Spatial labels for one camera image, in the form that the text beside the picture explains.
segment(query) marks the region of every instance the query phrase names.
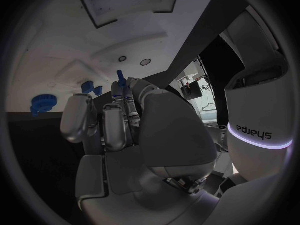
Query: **light strip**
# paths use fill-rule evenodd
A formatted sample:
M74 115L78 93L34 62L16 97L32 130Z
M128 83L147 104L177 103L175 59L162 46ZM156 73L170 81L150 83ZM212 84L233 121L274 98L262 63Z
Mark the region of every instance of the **light strip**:
M228 131L233 135L235 136L237 139L240 139L242 141L244 141L245 143L248 143L248 144L251 144L251 145L254 145L256 147L260 147L260 148L263 148L263 149L272 149L272 150L279 150L279 149L285 149L287 148L288 146L290 146L293 142L293 140L291 140L290 142L288 142L287 144L284 144L284 145L280 145L280 146L271 146L271 145L262 145L262 144L259 144L259 143L256 143L256 142L253 142L253 141L249 141L239 135L237 135L233 130L232 128L230 127L230 124L228 123Z

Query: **blue plastic part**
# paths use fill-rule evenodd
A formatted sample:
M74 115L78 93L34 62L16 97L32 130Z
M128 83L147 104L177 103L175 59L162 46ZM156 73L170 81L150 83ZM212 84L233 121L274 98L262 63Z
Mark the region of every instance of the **blue plastic part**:
M36 96L31 101L30 111L33 117L37 117L38 113L46 113L53 109L58 104L58 99L54 95L43 94Z
M102 86L96 87L96 88L94 89L94 94L95 94L96 96L102 95L102 89L103 89Z
M123 72L121 70L116 71L117 76L119 78L118 85L120 88L126 87L126 79L123 76Z
M94 91L94 83L92 81L87 81L81 85L81 90L83 94L89 94Z

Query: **blue object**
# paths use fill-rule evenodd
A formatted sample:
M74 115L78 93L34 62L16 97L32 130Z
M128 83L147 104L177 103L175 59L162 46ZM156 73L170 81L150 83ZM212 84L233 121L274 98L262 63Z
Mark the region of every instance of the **blue object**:
M103 89L102 86L96 87L96 88L94 89L94 94L95 94L96 96L102 95L102 89Z
M123 72L121 70L116 71L117 76L119 78L118 85L120 88L126 87L126 79L123 76Z
M81 85L81 90L83 94L89 94L94 91L94 83L92 81L87 81Z
M58 99L56 96L49 94L39 95L32 99L30 111L33 117L37 117L38 113L49 112L57 104Z

